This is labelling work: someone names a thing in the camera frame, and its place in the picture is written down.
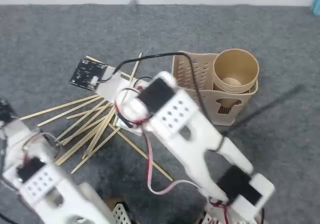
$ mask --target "utensil holder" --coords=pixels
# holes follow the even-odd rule
[[[221,91],[214,84],[213,79],[213,65],[218,54],[184,53],[191,57],[196,82],[212,123],[215,125],[232,125],[236,116],[252,95],[257,92],[258,79],[245,93]],[[199,103],[188,59],[185,56],[174,56],[171,72],[177,79],[178,86],[184,88]]]

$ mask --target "pile of sticks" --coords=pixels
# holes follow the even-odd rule
[[[101,61],[98,61],[90,56],[87,56],[88,59],[91,59],[93,61],[97,61],[102,63]],[[131,73],[131,75],[122,72],[121,75],[128,78],[128,80],[130,82],[135,81],[136,78],[135,76],[135,72],[138,68],[139,65],[139,61],[137,61],[135,63],[135,66],[133,68],[133,71]],[[78,114],[74,114],[74,115],[69,115],[70,113],[88,105],[91,104],[95,101],[100,100],[100,102],[95,105],[91,110],[87,110],[87,111],[83,111],[81,113]],[[132,141],[130,141],[123,133],[121,133],[121,128],[120,127],[115,127],[116,124],[116,113],[115,113],[115,106],[112,103],[107,103],[106,100],[103,99],[102,96],[100,95],[92,95],[86,98],[82,98],[79,100],[75,100],[63,105],[59,105],[59,106],[55,106],[53,108],[49,108],[46,110],[42,110],[40,112],[37,112],[35,114],[31,114],[28,116],[24,116],[22,118],[20,118],[20,120],[25,120],[25,119],[29,119],[38,115],[42,115],[54,110],[58,110],[67,106],[71,106],[71,105],[75,105],[75,104],[79,104],[67,111],[64,111],[63,113],[50,118],[40,124],[38,124],[38,127],[41,127],[45,124],[48,124],[54,120],[57,120],[59,118],[65,117],[67,119],[76,119],[78,118],[78,120],[72,125],[70,126],[68,129],[66,129],[63,133],[61,133],[61,135],[59,135],[57,137],[57,140],[59,140],[60,144],[65,146],[68,143],[70,143],[70,141],[72,139],[74,139],[76,136],[84,133],[85,131],[88,131],[88,133],[86,133],[86,135],[80,140],[78,141],[73,147],[71,147],[63,156],[61,156],[55,163],[57,165],[62,165],[66,160],[68,160],[76,151],[78,151],[82,146],[84,146],[86,143],[88,143],[90,140],[90,143],[86,149],[86,151],[84,152],[83,156],[82,156],[82,160],[80,161],[80,163],[72,170],[71,174],[73,174],[74,172],[76,172],[80,167],[82,167],[98,150],[100,150],[113,136],[115,136],[116,134],[119,135],[123,140],[125,140],[134,150],[136,150],[140,155],[142,155],[145,159],[147,159],[147,155],[136,145],[134,144]],[[105,116],[97,119],[104,111],[107,110],[107,114],[105,114]],[[85,119],[89,118],[92,114],[94,114],[88,121],[86,121],[84,124],[82,124],[82,126],[80,125],[81,123],[84,122]],[[66,137],[69,132],[71,130],[73,130],[74,128],[78,127],[78,129],[71,135],[69,135],[68,137]],[[112,133],[103,141],[99,142],[102,134],[104,133],[104,131],[107,128],[111,128],[112,129]],[[155,162],[153,162],[153,165],[156,169],[158,169],[166,178],[168,178],[170,181],[173,181],[172,177],[170,175],[168,175],[168,173],[166,173],[158,164],[156,164]]]

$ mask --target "robotic arm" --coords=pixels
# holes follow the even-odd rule
[[[83,60],[75,72],[78,76],[82,76],[79,69],[86,61],[95,64]],[[253,174],[251,163],[230,139],[212,126],[170,73],[160,72],[149,83],[141,81],[138,94],[125,93],[123,90],[132,87],[131,84],[109,66],[99,76],[90,72],[82,83],[73,80],[72,84],[83,88],[90,85],[91,90],[108,101],[116,99],[121,109],[117,125],[135,134],[141,134],[142,128],[152,132],[184,166],[188,176],[201,188],[202,195],[228,205],[231,223],[253,221],[274,192],[274,185],[263,175]],[[147,121],[142,127],[130,124],[143,119]],[[232,165],[217,183],[211,179],[204,160],[207,150],[221,154]],[[206,209],[211,216],[221,215],[209,204]]]
[[[0,131],[4,142],[1,180],[20,195],[46,224],[116,224],[114,213],[87,183],[76,186],[54,163],[46,133],[31,131],[0,100]]]

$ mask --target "paper cup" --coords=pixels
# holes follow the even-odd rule
[[[213,62],[214,85],[229,93],[248,91],[256,83],[258,74],[257,60],[245,50],[225,50]]]

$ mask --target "gray carpet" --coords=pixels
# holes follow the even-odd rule
[[[260,63],[260,84],[238,120],[297,85],[303,88],[230,137],[255,170],[276,186],[266,205],[271,223],[319,222],[320,19],[309,8],[0,6],[0,39],[0,94],[21,116],[90,95],[68,84],[85,55],[116,65],[139,52],[249,50]],[[131,72],[132,67],[124,70]],[[137,76],[170,69],[171,58],[144,61]],[[27,124],[36,127],[57,113],[30,119]],[[61,119],[43,129],[58,135],[72,123]],[[145,149],[141,138],[128,136]],[[183,167],[159,142],[153,140],[153,146],[155,160],[164,169],[175,179],[187,178]],[[64,165],[67,171],[77,165],[82,151]],[[206,159],[214,178],[228,167],[213,153]],[[155,196],[146,187],[145,174],[146,160],[116,136],[73,180],[89,182],[103,198],[123,196],[142,224],[193,223],[205,202],[201,195],[192,186],[181,185]],[[155,170],[154,188],[168,184]],[[0,187],[0,195],[1,213],[19,223],[41,223],[12,192]]]

